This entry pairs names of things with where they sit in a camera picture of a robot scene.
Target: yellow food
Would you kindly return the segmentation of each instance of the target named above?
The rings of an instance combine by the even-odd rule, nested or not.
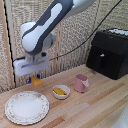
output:
[[[43,81],[40,80],[37,77],[31,77],[31,83],[35,86],[35,87],[39,87],[41,85],[43,85]]]
[[[64,93],[64,95],[67,95],[67,93],[64,91],[64,90],[62,90],[61,88],[58,88],[61,92],[63,92]]]
[[[67,93],[64,90],[62,90],[61,88],[55,88],[54,92],[58,95],[67,95]]]

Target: white plate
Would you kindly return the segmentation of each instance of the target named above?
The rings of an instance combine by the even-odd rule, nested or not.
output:
[[[16,124],[28,125],[43,119],[49,111],[49,102],[41,93],[25,91],[12,96],[5,105],[5,114]]]

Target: plate rim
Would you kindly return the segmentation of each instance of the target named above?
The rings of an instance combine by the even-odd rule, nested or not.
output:
[[[8,116],[8,114],[7,114],[7,111],[6,111],[6,108],[7,108],[7,105],[8,105],[8,103],[9,103],[9,101],[10,101],[13,97],[15,97],[16,95],[18,95],[18,94],[20,94],[20,93],[28,93],[28,92],[33,92],[33,93],[41,94],[41,96],[44,96],[42,93],[39,93],[39,92],[36,92],[36,91],[23,91],[23,92],[16,93],[16,94],[14,94],[12,97],[10,97],[10,98],[8,99],[8,101],[6,102],[6,104],[5,104],[5,115],[6,115],[6,117],[7,117],[10,121],[12,121],[13,123],[20,124],[20,125],[30,125],[30,124],[35,124],[35,123],[41,121],[43,118],[45,118],[46,115],[47,115],[48,112],[49,112],[49,101],[48,101],[47,97],[44,96],[44,97],[47,99],[47,103],[48,103],[48,111],[47,111],[47,112],[45,113],[45,115],[42,116],[39,120],[37,120],[37,121],[33,121],[33,122],[31,122],[31,123],[29,123],[29,122],[26,122],[26,123],[18,123],[18,122],[16,122],[15,120],[13,120],[12,118],[10,118],[10,117]]]

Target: pink cup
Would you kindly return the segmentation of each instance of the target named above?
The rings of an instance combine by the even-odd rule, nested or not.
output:
[[[82,74],[76,75],[75,90],[77,92],[85,92],[88,87],[89,87],[89,83],[87,76]]]

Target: cable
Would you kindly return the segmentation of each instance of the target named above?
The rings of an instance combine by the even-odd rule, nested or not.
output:
[[[60,58],[60,57],[62,57],[62,56],[65,56],[65,55],[67,55],[67,54],[70,54],[70,53],[72,53],[73,51],[75,51],[76,49],[78,49],[79,47],[81,47],[83,44],[85,44],[92,36],[93,36],[93,34],[96,32],[96,30],[100,27],[100,25],[104,22],[104,20],[109,16],[109,14],[120,4],[122,2],[122,0],[120,0],[109,12],[108,12],[108,14],[104,17],[104,19],[99,23],[99,25],[96,27],[96,29],[92,32],[92,34],[87,38],[87,40],[86,41],[84,41],[82,44],[80,44],[78,47],[76,47],[75,49],[73,49],[72,51],[70,51],[70,52],[67,52],[67,53],[65,53],[65,54],[63,54],[63,55],[60,55],[60,56],[57,56],[57,57],[55,57],[55,58],[52,58],[52,59],[50,59],[49,61],[51,61],[51,60],[54,60],[54,59],[58,59],[58,58]]]

